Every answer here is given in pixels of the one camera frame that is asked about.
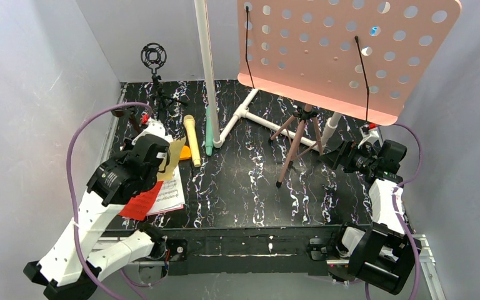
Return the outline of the pink music stand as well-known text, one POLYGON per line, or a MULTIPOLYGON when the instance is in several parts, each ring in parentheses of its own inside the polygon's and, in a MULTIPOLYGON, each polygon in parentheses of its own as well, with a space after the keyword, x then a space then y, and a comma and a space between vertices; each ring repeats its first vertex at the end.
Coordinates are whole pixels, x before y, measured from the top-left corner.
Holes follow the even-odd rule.
POLYGON ((459 1, 238 1, 236 8, 241 84, 382 126, 398 120, 462 11, 459 1))

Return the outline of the pink sheet music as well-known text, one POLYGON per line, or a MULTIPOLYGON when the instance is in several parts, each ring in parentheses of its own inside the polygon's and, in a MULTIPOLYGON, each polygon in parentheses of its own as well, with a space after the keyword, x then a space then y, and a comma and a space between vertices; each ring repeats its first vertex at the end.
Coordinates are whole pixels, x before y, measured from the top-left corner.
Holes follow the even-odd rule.
POLYGON ((160 210, 160 211, 153 211, 152 209, 150 209, 149 212, 147 213, 147 215, 148 216, 154 216, 154 215, 158 215, 158 214, 170 213, 170 212, 173 212, 173 211, 180 210, 183 207, 184 207, 184 205, 180 204, 178 206, 167 207, 166 209, 163 209, 163 210, 160 210))

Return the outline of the yellow sheet music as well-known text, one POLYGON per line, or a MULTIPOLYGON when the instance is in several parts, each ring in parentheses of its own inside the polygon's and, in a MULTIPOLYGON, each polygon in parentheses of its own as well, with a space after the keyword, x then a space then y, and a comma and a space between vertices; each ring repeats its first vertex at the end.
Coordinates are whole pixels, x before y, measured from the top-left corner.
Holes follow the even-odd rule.
POLYGON ((186 143, 186 138, 173 139, 171 135, 166 136, 166 141, 169 142, 169 152, 163 159, 157 173, 157 181, 169 181, 174 176, 174 170, 179 164, 183 146, 186 143))

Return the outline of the red folder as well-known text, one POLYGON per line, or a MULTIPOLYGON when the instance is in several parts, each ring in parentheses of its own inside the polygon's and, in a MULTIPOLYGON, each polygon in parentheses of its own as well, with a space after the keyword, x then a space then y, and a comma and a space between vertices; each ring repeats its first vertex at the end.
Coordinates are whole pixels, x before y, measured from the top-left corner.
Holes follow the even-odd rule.
POLYGON ((163 181, 159 181, 151 190, 132 197, 118 215, 123 218, 143 221, 156 202, 163 183, 163 181))

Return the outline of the black tripod shock mount stand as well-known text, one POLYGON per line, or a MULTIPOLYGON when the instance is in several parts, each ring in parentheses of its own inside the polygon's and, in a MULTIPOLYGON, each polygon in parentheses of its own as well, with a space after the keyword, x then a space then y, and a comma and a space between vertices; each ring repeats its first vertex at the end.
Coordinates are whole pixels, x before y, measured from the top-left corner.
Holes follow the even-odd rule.
POLYGON ((187 107, 188 103, 178 98, 167 96, 161 83, 162 77, 158 75, 158 69, 162 68, 167 61, 167 53, 163 46, 156 42, 150 42, 141 49, 141 62, 151 71, 152 90, 151 103, 156 105, 157 119, 166 123, 169 119, 169 108, 174 104, 187 107))

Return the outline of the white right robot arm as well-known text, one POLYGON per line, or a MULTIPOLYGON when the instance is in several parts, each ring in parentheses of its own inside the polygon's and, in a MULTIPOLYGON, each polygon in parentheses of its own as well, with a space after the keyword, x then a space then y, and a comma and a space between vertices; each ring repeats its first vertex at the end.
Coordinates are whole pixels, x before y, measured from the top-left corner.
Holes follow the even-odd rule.
POLYGON ((405 231, 401 211, 403 178, 398 176, 406 146, 386 140, 379 151, 371 144, 344 141, 319 157, 331 169, 359 173, 369 183, 372 222, 367 229, 343 225, 336 250, 349 259, 347 273, 390 294, 399 294, 415 265, 421 242, 405 231))

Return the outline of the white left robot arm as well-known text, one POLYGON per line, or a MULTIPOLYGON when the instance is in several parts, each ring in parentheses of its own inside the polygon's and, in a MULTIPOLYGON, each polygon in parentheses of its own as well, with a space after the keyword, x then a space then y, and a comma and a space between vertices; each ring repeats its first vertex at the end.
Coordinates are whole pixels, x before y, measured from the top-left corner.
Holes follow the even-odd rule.
POLYGON ((164 252, 166 237, 154 226, 143 226, 101 251, 93 248, 131 198, 155 187, 168 155, 168 141, 145 134, 130 149, 99 165, 55 245, 23 270, 31 282, 45 287, 47 299, 89 299, 98 283, 112 273, 137 259, 164 252))

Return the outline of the orange tape measure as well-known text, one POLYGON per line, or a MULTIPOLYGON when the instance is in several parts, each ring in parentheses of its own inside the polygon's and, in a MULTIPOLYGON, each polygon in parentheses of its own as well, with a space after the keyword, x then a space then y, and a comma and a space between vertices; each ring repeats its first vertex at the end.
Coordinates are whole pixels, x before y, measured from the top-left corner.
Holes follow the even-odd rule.
POLYGON ((191 148, 187 145, 184 145, 182 147, 182 151, 180 153, 180 158, 179 160, 180 161, 185 161, 185 160, 188 160, 188 159, 191 159, 192 158, 192 152, 191 152, 191 148))

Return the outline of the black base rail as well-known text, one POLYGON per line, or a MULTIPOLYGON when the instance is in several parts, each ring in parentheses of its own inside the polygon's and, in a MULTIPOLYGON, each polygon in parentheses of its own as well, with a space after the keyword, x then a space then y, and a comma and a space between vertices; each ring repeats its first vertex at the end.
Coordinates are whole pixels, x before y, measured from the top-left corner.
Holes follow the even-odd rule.
POLYGON ((306 273, 326 276, 339 253, 343 224, 327 226, 164 229, 169 273, 306 273))

